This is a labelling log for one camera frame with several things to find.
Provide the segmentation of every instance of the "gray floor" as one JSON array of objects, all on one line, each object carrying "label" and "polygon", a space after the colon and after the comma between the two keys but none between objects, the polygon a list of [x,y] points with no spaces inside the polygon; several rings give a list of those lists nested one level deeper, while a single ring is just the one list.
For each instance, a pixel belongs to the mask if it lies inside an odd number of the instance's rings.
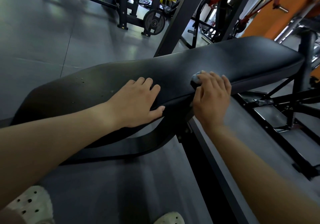
[{"label": "gray floor", "polygon": [[[139,8],[138,17],[144,12]],[[0,119],[12,117],[30,90],[46,82],[102,63],[153,57],[165,31],[147,38],[141,35],[142,28],[129,25],[124,31],[116,21],[114,11],[88,0],[0,0]],[[187,40],[190,35],[184,33]],[[174,52],[185,49],[178,43]],[[279,120],[273,109],[265,114]],[[225,121],[280,175],[320,204],[319,178],[310,182],[296,172],[292,160],[233,100]],[[320,163],[317,146],[303,135],[293,138],[310,161]],[[249,223],[258,223],[218,152],[206,140]],[[152,223],[170,211],[181,213],[186,223],[212,223],[176,138],[131,161],[58,167],[41,184],[51,195],[58,224]]]}]

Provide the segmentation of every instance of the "finger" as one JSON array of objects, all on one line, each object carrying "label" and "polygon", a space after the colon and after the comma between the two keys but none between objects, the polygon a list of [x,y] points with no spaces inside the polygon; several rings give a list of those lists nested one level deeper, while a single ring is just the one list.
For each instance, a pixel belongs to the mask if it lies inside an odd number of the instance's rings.
[{"label": "finger", "polygon": [[153,83],[153,80],[151,78],[147,78],[144,81],[143,86],[145,86],[146,88],[148,88],[150,90],[152,83]]},{"label": "finger", "polygon": [[130,79],[130,80],[126,83],[126,85],[133,85],[135,82],[136,82],[136,81]]},{"label": "finger", "polygon": [[201,102],[201,86],[197,87],[193,97],[193,103],[199,104]]},{"label": "finger", "polygon": [[213,77],[216,79],[219,87],[220,87],[222,90],[226,90],[226,86],[224,85],[224,81],[223,81],[222,78],[220,78],[220,76],[219,76],[218,74],[216,74],[216,73],[214,73],[214,72],[210,72],[210,75],[213,76]]},{"label": "finger", "polygon": [[153,88],[150,90],[151,92],[151,96],[152,96],[152,102],[154,102],[154,100],[156,99],[156,97],[158,96],[159,92],[160,92],[160,85],[156,84],[153,86]]},{"label": "finger", "polygon": [[149,121],[153,121],[155,119],[158,119],[162,116],[162,112],[165,110],[165,107],[159,106],[158,109],[154,110],[154,111],[150,111],[148,114],[149,117]]},{"label": "finger", "polygon": [[208,73],[202,73],[202,74],[198,75],[198,78],[202,82],[201,86],[202,86],[204,92],[211,92],[214,89],[213,84],[211,82],[211,77],[212,76],[210,76],[210,74],[208,74]]},{"label": "finger", "polygon": [[231,83],[230,83],[229,79],[228,79],[226,76],[224,76],[224,75],[222,75],[222,79],[223,79],[223,81],[224,81],[224,85],[226,86],[226,91],[227,91],[227,93],[228,93],[229,95],[231,95],[232,86],[231,86]]},{"label": "finger", "polygon": [[138,78],[138,80],[136,81],[136,84],[137,85],[142,85],[143,83],[144,83],[144,78],[143,77],[140,77],[140,78]]}]

